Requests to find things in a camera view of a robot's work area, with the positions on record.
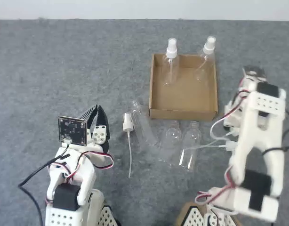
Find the circuit board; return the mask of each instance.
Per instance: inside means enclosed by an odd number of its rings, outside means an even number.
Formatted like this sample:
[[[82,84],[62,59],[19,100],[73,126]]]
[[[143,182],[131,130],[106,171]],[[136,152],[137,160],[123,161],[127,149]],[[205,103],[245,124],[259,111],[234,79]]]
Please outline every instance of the circuit board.
[[[87,120],[59,116],[58,126],[60,142],[68,139],[74,145],[87,145]]]

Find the spray bottle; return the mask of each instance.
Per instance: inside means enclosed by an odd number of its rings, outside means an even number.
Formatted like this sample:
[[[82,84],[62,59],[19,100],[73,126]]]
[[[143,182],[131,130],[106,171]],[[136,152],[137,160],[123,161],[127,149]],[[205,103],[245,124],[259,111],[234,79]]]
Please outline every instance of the spray bottle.
[[[178,78],[179,55],[177,54],[177,40],[170,38],[168,40],[167,52],[163,56],[162,76],[164,84],[173,84]]]

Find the spray head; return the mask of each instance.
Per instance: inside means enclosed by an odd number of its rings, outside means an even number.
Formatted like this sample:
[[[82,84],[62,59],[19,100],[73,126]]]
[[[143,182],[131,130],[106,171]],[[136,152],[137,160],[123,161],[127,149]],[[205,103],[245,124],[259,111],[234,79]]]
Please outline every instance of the spray head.
[[[203,52],[208,55],[213,54],[215,50],[215,43],[216,38],[214,36],[207,37],[206,43],[203,48]]]
[[[174,59],[177,56],[177,40],[174,38],[170,38],[168,40],[167,47],[167,57],[170,59]]]

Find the gray carpet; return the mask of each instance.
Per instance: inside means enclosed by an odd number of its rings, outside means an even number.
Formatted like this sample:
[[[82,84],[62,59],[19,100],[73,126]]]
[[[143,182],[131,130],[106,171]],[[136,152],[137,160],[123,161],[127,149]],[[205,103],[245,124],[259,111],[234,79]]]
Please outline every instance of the gray carpet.
[[[122,114],[130,102],[141,97],[148,104],[151,54],[163,52],[169,37],[177,38],[180,53],[195,53],[210,34],[217,37],[219,109],[234,94],[246,64],[264,67],[268,80],[286,89],[289,107],[289,22],[0,21],[0,226],[38,225],[33,203],[17,184],[56,154],[57,116],[75,117],[96,103],[109,117],[115,166],[96,170],[95,188],[104,192],[123,226],[173,225],[198,190],[223,186],[230,154],[222,149],[200,151],[196,172],[186,174],[148,160],[138,151],[135,136],[128,179],[128,144],[122,132]],[[203,144],[211,140],[210,126],[201,123]],[[221,126],[216,133],[224,133]],[[262,160],[253,152],[248,167],[265,170]],[[43,170],[26,186],[43,214],[48,183]],[[269,225],[239,219],[245,226]],[[289,226],[289,153],[277,225]]]

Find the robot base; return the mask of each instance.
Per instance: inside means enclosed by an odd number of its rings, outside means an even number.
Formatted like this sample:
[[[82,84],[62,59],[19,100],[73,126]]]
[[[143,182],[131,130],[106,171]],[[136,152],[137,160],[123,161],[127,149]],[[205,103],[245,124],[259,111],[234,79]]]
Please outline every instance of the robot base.
[[[103,208],[103,203],[103,193],[92,189],[89,204],[80,206],[76,211],[54,208],[48,204],[45,226],[117,226],[110,208]]]

